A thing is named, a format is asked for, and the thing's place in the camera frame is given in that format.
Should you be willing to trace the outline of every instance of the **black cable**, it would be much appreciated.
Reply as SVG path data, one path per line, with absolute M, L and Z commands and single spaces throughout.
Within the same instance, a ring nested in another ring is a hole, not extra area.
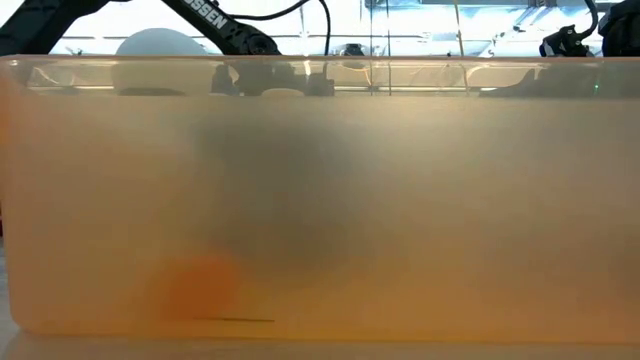
M 231 16 L 231 18 L 235 19 L 235 20 L 255 20 L 255 21 L 268 21 L 268 20 L 273 20 L 273 19 L 277 19 L 279 17 L 285 16 L 289 13 L 292 13 L 294 11 L 296 11 L 300 6 L 308 3 L 309 0 L 300 0 L 297 3 L 289 6 L 288 8 L 282 10 L 282 11 L 278 11 L 275 14 L 271 14 L 271 15 L 229 15 Z
M 327 38 L 324 42 L 324 56 L 329 55 L 329 43 L 331 42 L 331 13 L 325 0 L 319 0 L 322 8 L 324 9 L 324 15 L 327 17 Z
M 598 19 L 598 8 L 596 7 L 595 2 L 593 0 L 584 0 L 584 2 L 587 4 L 589 12 L 591 13 L 591 26 L 585 32 L 580 34 L 582 39 L 586 39 L 591 36 L 593 31 L 598 27 L 598 22 L 600 21 L 600 19 Z
M 319 1 L 320 1 L 320 5 L 322 5 L 322 8 L 324 9 L 324 15 L 327 18 L 327 39 L 325 40 L 325 44 L 324 44 L 324 56 L 327 56 L 329 55 L 329 45 L 331 42 L 331 13 L 329 12 L 329 7 L 327 6 L 327 3 L 325 2 L 325 0 L 319 0 Z M 292 13 L 308 2 L 309 0 L 300 0 L 297 3 L 289 6 L 288 8 L 282 11 L 278 11 L 277 13 L 274 13 L 271 15 L 229 15 L 229 16 L 235 20 L 268 21 L 268 20 L 273 20 L 273 19 L 277 19 L 279 17 L 285 16 L 289 13 Z

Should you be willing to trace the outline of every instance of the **plastic tub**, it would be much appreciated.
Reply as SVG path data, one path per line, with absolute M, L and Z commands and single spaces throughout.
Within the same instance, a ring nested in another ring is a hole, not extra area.
M 640 341 L 637 63 L 222 60 L 2 61 L 23 328 Z

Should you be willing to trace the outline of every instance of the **translucent plastic container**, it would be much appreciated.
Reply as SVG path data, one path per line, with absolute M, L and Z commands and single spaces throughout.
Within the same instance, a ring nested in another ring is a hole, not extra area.
M 536 61 L 4 59 L 13 316 L 639 343 L 640 64 Z

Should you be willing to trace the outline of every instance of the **table surface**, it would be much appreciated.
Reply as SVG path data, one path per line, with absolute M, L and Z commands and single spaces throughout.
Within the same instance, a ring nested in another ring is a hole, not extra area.
M 438 359 L 631 360 L 640 347 L 448 344 L 333 344 L 268 341 L 132 340 L 42 337 L 19 331 L 11 320 L 4 249 L 0 248 L 0 351 L 2 360 L 178 359 Z

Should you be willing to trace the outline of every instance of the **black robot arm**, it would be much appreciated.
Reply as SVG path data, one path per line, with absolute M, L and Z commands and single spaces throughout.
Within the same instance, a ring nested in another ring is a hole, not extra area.
M 0 56 L 48 54 L 78 18 L 110 0 L 25 0 L 0 29 Z M 111 0 L 128 2 L 130 0 Z M 162 0 L 225 55 L 280 55 L 271 37 L 220 10 L 216 1 Z

